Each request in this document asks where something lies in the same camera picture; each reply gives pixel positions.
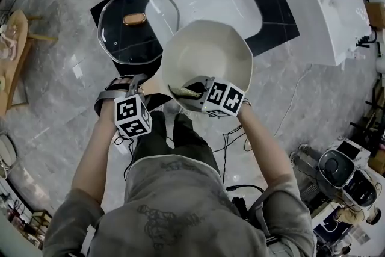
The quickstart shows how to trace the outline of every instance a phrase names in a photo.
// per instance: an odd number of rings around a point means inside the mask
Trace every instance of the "white container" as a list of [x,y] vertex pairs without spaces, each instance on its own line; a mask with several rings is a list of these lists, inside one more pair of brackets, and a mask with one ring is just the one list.
[[159,72],[167,89],[181,88],[193,78],[208,76],[222,78],[247,92],[253,54],[233,27],[196,20],[168,41]]
[[338,66],[371,28],[363,0],[287,0],[300,36],[291,40],[300,61]]

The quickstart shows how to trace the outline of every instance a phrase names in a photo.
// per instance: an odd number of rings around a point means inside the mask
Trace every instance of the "wrist strap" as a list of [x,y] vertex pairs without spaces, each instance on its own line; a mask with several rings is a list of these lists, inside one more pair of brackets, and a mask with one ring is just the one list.
[[251,103],[250,103],[250,101],[249,101],[247,98],[243,98],[242,104],[243,104],[243,103],[245,103],[245,104],[251,106]]
[[99,96],[96,99],[94,104],[94,110],[97,115],[100,115],[102,110],[103,101],[105,99],[116,99],[116,98],[128,98],[135,94],[139,94],[144,101],[144,104],[147,105],[149,98],[145,100],[144,95],[138,92],[139,85],[144,82],[148,77],[145,74],[135,75],[129,84],[114,84],[117,79],[123,79],[126,77],[131,77],[129,75],[123,75],[118,78],[114,78],[107,88],[99,93]]

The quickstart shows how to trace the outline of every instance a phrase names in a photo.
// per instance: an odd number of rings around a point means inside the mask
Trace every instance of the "glass lid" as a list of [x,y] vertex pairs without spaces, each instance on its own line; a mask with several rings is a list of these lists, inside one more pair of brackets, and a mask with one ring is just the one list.
[[110,0],[100,14],[97,37],[115,62],[148,64],[162,55],[159,41],[172,38],[179,19],[173,0]]

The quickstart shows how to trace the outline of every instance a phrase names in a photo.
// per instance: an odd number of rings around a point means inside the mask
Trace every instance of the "wooden table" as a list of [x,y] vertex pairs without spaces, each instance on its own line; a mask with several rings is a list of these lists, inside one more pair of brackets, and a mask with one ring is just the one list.
[[0,116],[5,116],[7,110],[13,107],[27,105],[28,102],[12,105],[13,95],[19,82],[23,64],[31,49],[33,40],[28,39],[28,19],[22,10],[15,11],[9,18],[8,26],[16,25],[17,33],[17,55],[11,61],[0,59],[0,76],[5,77],[5,90],[0,91]]

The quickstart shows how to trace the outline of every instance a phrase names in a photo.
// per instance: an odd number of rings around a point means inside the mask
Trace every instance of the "white sink basin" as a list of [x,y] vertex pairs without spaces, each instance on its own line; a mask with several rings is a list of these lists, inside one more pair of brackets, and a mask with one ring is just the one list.
[[[194,20],[213,20],[233,26],[246,39],[262,27],[262,15],[254,0],[174,0],[180,11],[179,29]],[[162,47],[176,29],[177,13],[168,0],[150,0],[145,14]]]

